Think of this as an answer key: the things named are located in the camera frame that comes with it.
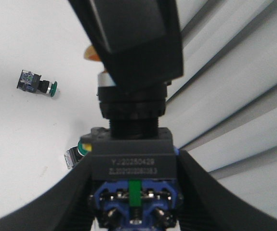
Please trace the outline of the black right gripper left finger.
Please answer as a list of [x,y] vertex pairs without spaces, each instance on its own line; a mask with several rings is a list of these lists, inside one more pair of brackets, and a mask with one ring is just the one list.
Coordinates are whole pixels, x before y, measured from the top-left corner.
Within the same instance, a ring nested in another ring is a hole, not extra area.
[[90,157],[84,157],[61,181],[26,206],[0,218],[0,231],[89,231],[94,214]]

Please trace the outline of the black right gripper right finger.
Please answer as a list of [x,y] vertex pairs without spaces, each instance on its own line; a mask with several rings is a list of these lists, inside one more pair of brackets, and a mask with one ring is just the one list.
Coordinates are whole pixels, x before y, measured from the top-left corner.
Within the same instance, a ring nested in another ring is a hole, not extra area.
[[177,155],[184,202],[177,219],[182,231],[277,231],[277,219],[223,187],[190,154]]

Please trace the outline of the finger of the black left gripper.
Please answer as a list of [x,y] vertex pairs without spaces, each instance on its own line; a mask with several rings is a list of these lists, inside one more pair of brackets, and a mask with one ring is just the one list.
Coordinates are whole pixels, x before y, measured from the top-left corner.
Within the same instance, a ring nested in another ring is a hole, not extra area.
[[183,75],[182,38],[173,0],[72,0],[104,67],[121,91]]

